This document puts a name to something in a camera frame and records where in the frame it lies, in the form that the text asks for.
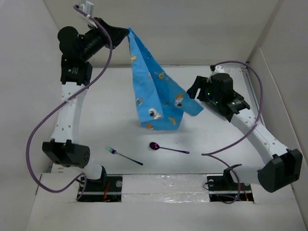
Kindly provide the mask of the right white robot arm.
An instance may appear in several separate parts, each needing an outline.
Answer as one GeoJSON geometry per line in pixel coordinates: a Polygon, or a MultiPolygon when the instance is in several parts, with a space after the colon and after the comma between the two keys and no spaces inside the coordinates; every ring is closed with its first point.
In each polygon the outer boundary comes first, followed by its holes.
{"type": "Polygon", "coordinates": [[[260,122],[245,101],[233,89],[229,74],[215,73],[210,77],[197,76],[187,91],[191,99],[210,105],[221,116],[238,128],[254,146],[264,165],[236,167],[222,179],[225,188],[232,190],[242,183],[259,184],[273,193],[300,178],[303,155],[279,142],[260,122]]]}

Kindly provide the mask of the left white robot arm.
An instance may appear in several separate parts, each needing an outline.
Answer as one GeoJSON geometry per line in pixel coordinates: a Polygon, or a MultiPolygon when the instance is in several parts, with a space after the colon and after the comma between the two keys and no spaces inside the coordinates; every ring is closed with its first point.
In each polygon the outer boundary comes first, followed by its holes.
{"type": "Polygon", "coordinates": [[[90,179],[91,186],[102,191],[107,186],[105,170],[90,157],[90,148],[79,144],[79,122],[82,104],[87,94],[85,86],[90,83],[92,65],[88,60],[101,48],[116,48],[129,34],[126,28],[108,25],[101,18],[95,20],[106,30],[106,36],[100,28],[89,26],[84,35],[72,26],[66,26],[58,32],[61,59],[62,102],[56,127],[48,142],[42,145],[43,152],[55,164],[63,167],[78,167],[90,179]]]}

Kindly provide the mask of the iridescent purple spoon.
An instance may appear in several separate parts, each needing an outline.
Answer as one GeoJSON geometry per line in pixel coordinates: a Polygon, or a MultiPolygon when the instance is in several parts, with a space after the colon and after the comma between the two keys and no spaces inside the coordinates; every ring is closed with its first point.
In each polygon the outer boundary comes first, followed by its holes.
{"type": "Polygon", "coordinates": [[[190,154],[189,151],[183,151],[183,150],[176,150],[176,149],[161,147],[161,146],[159,146],[158,143],[156,143],[156,142],[151,142],[151,143],[149,144],[149,147],[150,147],[152,150],[165,149],[165,150],[175,151],[175,152],[179,152],[179,153],[190,154]]]}

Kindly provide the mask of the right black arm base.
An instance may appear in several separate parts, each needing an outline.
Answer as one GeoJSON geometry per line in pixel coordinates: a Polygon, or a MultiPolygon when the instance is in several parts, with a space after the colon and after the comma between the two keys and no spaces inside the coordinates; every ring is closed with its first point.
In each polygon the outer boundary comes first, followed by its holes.
{"type": "Polygon", "coordinates": [[[240,164],[226,168],[220,174],[207,174],[203,188],[209,192],[210,202],[223,202],[230,204],[233,200],[236,202],[254,202],[252,188],[250,184],[238,181],[233,174],[238,174],[240,164]]]}

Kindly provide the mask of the blue space-print cloth placemat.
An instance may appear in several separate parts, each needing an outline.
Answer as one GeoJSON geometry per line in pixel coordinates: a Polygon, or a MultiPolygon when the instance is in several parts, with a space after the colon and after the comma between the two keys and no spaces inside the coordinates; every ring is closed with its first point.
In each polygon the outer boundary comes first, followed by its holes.
{"type": "Polygon", "coordinates": [[[132,29],[128,41],[141,126],[149,130],[177,130],[184,113],[199,115],[202,106],[164,71],[132,29]]]}

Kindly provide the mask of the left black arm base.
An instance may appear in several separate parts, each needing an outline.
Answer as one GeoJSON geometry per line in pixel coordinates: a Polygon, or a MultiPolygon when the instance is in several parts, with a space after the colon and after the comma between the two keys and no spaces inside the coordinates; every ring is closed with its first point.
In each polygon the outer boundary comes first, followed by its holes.
{"type": "Polygon", "coordinates": [[[107,175],[104,185],[87,181],[85,191],[81,195],[83,185],[79,185],[77,193],[78,202],[121,202],[122,201],[122,175],[107,175]]]}

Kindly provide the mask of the iridescent rainbow fork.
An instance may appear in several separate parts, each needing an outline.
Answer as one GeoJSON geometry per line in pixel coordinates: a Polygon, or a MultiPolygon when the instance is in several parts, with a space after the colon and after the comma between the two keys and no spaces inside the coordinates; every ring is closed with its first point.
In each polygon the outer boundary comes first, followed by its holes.
{"type": "Polygon", "coordinates": [[[112,147],[106,146],[105,149],[106,149],[108,152],[110,152],[111,154],[114,154],[114,155],[117,154],[117,155],[119,155],[119,156],[121,156],[121,157],[124,157],[124,158],[130,160],[130,161],[133,161],[134,163],[137,163],[138,165],[143,166],[143,163],[141,163],[141,162],[139,162],[139,161],[136,161],[136,160],[134,160],[134,159],[131,159],[131,158],[129,158],[129,157],[123,155],[123,154],[118,153],[118,152],[117,152],[114,148],[112,148],[112,147]]]}

